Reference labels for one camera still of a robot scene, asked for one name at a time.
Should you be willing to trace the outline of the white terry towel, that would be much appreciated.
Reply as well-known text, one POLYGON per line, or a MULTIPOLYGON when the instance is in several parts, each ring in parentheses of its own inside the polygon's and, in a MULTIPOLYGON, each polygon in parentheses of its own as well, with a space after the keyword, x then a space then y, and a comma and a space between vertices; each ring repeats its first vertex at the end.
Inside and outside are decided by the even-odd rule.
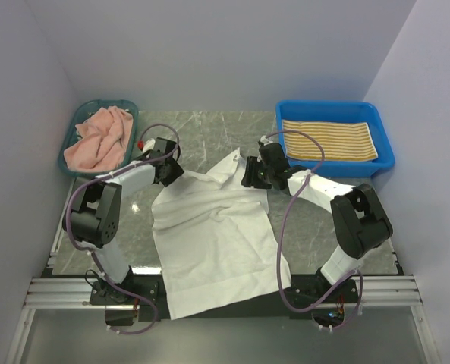
POLYGON ((170 294, 240 284, 291 286, 268 218, 265 190, 241 185, 245 160, 228 154, 207 173, 185 171, 155 198, 153 239, 170 294))

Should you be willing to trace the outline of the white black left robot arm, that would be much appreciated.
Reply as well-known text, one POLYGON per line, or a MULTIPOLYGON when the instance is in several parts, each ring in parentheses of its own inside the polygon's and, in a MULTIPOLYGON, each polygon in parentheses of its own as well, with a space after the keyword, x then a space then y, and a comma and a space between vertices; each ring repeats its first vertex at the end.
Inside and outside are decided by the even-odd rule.
POLYGON ((131 267, 116 241, 121 201, 153 184, 164 187, 183 173, 181 148, 161 137, 128 165, 93 179, 79 178, 67 205, 62 227, 75 249, 89 253, 106 281, 107 294, 118 305, 133 299, 134 285, 126 281, 131 267))

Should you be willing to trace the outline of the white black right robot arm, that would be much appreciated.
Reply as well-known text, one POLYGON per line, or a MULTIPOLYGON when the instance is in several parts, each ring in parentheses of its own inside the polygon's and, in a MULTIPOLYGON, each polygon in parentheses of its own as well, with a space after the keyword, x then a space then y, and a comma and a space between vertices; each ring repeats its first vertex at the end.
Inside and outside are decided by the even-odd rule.
POLYGON ((311 202, 332 215, 338 245, 319 269, 317 275, 322 280, 316 283, 316 294, 325 303, 341 296, 340 279, 359 268, 364 256, 393 234, 392 224, 372 186, 340 184, 303 166, 291 166, 278 143, 262 144, 258 156, 247 157, 241 185, 277 190, 293 199, 311 202))

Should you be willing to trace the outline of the blue plastic bin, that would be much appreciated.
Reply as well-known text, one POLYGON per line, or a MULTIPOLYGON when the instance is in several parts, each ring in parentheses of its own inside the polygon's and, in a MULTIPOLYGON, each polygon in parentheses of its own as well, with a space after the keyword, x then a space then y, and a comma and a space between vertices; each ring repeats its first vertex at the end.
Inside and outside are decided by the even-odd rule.
POLYGON ((284 100, 275 107, 278 136, 292 165, 324 177, 369 178, 395 164, 377 108, 360 101, 284 100))

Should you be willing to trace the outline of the pink terry towel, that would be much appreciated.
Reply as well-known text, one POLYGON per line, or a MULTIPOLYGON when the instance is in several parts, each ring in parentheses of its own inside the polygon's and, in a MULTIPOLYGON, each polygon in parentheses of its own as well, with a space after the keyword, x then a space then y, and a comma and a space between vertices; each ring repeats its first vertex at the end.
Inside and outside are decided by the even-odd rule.
POLYGON ((63 153, 68 169, 83 173, 115 170, 124 161, 133 124, 133 116, 121 108, 100 108, 76 126, 80 139, 63 153))

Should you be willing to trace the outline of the yellow white striped towel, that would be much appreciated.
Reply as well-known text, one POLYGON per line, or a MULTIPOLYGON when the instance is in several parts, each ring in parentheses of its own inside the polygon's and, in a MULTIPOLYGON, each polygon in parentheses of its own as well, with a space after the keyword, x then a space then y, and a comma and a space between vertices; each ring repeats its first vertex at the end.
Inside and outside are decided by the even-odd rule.
POLYGON ((378 158, 367 123, 283 120, 287 155, 302 161, 370 162, 378 158))

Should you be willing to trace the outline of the teal plastic laundry basket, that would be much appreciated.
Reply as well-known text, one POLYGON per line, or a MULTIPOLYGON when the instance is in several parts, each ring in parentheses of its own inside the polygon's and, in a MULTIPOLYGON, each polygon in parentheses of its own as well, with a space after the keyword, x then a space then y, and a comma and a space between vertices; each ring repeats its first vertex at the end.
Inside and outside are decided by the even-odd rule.
POLYGON ((131 160, 138 107, 131 101, 96 99, 74 113, 58 155, 61 171, 72 177, 96 176, 131 160))

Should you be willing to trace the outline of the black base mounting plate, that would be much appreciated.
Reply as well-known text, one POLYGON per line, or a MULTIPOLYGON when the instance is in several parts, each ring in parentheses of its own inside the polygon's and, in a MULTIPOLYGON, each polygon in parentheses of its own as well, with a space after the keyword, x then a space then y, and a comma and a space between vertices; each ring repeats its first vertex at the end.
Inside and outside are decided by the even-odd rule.
POLYGON ((101 278, 91 284, 91 306, 105 307, 109 325, 131 326, 134 322, 162 319, 237 319, 288 317, 314 320, 337 327, 345 320, 345 304, 359 305, 362 284, 351 278, 339 284, 318 306, 302 310, 320 300, 330 288, 325 278, 315 275, 293 275, 291 287, 284 289, 286 301, 272 286, 258 290, 250 285, 219 288, 199 287, 186 293, 170 294, 160 275, 132 275, 120 290, 101 278))

